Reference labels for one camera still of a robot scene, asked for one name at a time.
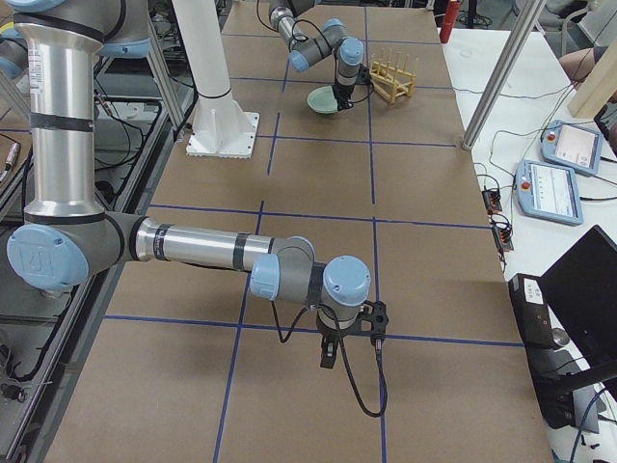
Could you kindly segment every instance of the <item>screen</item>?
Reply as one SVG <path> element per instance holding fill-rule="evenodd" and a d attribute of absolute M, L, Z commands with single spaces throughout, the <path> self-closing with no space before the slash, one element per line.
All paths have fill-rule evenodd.
<path fill-rule="evenodd" d="M 617 245 L 599 226 L 547 270 L 539 285 L 590 366 L 617 360 Z M 604 384 L 617 400 L 617 379 Z"/>
<path fill-rule="evenodd" d="M 597 138 L 597 133 L 571 125 L 563 125 L 559 133 L 555 156 L 588 168 L 591 166 Z"/>
<path fill-rule="evenodd" d="M 565 169 L 531 164 L 533 205 L 542 212 L 574 217 L 572 185 Z"/>

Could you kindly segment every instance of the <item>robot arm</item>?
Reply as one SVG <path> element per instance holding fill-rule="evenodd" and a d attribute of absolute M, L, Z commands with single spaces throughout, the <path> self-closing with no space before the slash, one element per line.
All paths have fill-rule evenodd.
<path fill-rule="evenodd" d="M 302 32 L 297 16 L 306 12 L 318 1 L 283 0 L 271 4 L 270 25 L 279 32 L 289 49 L 289 63 L 296 71 L 303 72 L 321 60 L 335 56 L 336 75 L 333 93 L 338 110 L 352 108 L 351 95 L 361 69 L 364 46 L 349 36 L 345 25 L 336 18 L 326 21 L 314 39 Z"/>
<path fill-rule="evenodd" d="M 96 202 L 94 54 L 148 53 L 146 0 L 7 3 L 19 12 L 14 16 L 15 29 L 28 44 L 35 160 L 35 198 L 24 210 L 27 223 L 7 245 L 19 276 L 32 286 L 59 291 L 130 260 L 234 269 L 252 273 L 253 294 L 318 312 L 324 367 L 332 367 L 338 341 L 345 334 L 359 333 L 363 320 L 383 338 L 388 322 L 385 308 L 381 312 L 366 308 L 370 273 L 359 259 L 346 256 L 320 263 L 304 238 L 160 224 L 152 218 L 105 211 Z M 344 43 L 350 39 L 342 24 L 332 22 L 324 37 L 334 45 L 331 52 L 346 53 Z M 319 39 L 294 46 L 313 61 L 309 50 L 318 43 Z"/>

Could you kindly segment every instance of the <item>red bottle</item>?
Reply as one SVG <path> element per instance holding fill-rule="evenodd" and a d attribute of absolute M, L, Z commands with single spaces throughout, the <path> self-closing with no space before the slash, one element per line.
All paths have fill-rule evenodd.
<path fill-rule="evenodd" d="M 450 40 L 450 34 L 452 28 L 456 23 L 456 18 L 459 15 L 459 9 L 461 8 L 461 2 L 458 0 L 450 0 L 445 10 L 445 17 L 443 18 L 442 31 L 440 32 L 440 41 L 447 43 Z"/>

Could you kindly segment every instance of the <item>brown table surface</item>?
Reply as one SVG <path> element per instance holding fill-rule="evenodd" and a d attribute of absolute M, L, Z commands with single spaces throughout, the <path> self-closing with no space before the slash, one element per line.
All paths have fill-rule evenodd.
<path fill-rule="evenodd" d="M 177 144 L 150 215 L 265 235 L 302 234 L 327 261 L 351 254 L 389 305 L 383 419 L 360 410 L 340 359 L 319 368 L 307 315 L 280 345 L 247 277 L 178 263 L 129 263 L 47 462 L 549 462 L 507 289 L 430 13 L 318 7 L 380 48 L 419 57 L 417 89 L 324 117 L 284 43 L 235 3 L 224 31 L 234 96 L 261 121 L 251 160 L 189 157 Z M 303 24 L 307 33 L 312 33 Z M 355 97 L 365 95 L 358 89 Z M 299 308 L 281 303 L 288 326 Z M 372 409 L 367 339 L 350 361 Z"/>

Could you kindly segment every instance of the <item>table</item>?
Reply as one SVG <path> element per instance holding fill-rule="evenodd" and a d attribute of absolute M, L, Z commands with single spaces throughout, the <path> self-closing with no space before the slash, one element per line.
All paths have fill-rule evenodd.
<path fill-rule="evenodd" d="M 414 97 L 389 107 L 372 95 L 347 113 L 312 114 L 306 96 L 332 83 L 332 62 L 292 73 L 255 4 L 235 3 L 224 44 L 235 98 L 261 114 L 253 158 L 187 157 L 184 140 L 150 214 L 301 233 L 319 259 L 366 261 L 370 297 L 389 304 L 386 416 L 362 414 L 341 361 L 318 367 L 312 319 L 279 345 L 245 275 L 131 263 L 46 461 L 551 461 L 471 159 L 456 146 L 463 126 L 433 15 L 306 15 L 331 16 L 365 41 L 367 57 L 383 47 L 419 57 Z M 283 324 L 297 310 L 281 304 Z M 370 346 L 350 338 L 349 348 L 375 408 Z"/>
<path fill-rule="evenodd" d="M 467 92 L 481 92 L 491 74 L 497 57 L 505 44 L 508 32 L 505 31 L 469 31 L 456 29 L 443 53 L 448 65 L 452 84 L 457 90 L 457 103 L 461 111 L 463 124 L 467 125 L 480 95 Z M 478 141 L 472 150 L 473 160 L 487 167 L 502 186 L 509 185 L 512 178 L 489 163 L 491 144 L 498 130 L 515 133 L 528 133 L 543 126 L 545 119 L 564 96 L 563 104 L 551 119 L 574 122 L 570 116 L 567 102 L 574 92 L 568 94 L 563 90 L 569 84 L 542 35 L 532 33 L 521 56 L 502 90 L 503 95 L 537 96 L 556 92 L 538 99 L 520 99 L 501 96 L 487 120 Z M 514 173 L 519 161 L 540 159 L 539 138 L 532 134 L 526 137 L 498 134 L 495 138 L 493 161 L 506 171 Z M 603 143 L 602 156 L 615 158 L 607 142 Z M 476 164 L 478 174 L 484 169 Z M 617 180 L 617 165 L 601 162 L 598 172 L 600 177 Z M 484 178 L 479 178 L 480 185 Z M 615 196 L 615 188 L 594 178 L 577 176 L 579 193 L 586 197 Z M 590 204 L 583 203 L 584 224 L 578 227 L 554 224 L 521 215 L 516 204 L 510 199 L 511 190 L 503 191 L 502 204 L 504 213 L 512 218 L 514 226 L 515 251 L 506 254 L 507 266 L 504 271 L 506 281 L 517 273 L 542 275 L 562 254 L 564 254 L 593 225 L 600 225 L 613 240 L 617 240 L 617 204 L 614 202 Z M 573 356 L 580 354 L 575 350 Z M 549 430 L 550 440 L 559 455 L 569 457 L 576 431 L 572 428 L 558 431 Z M 602 445 L 596 450 L 579 447 L 577 461 L 591 461 L 592 458 L 614 460 L 617 454 L 617 429 L 614 425 L 601 422 L 600 440 Z"/>

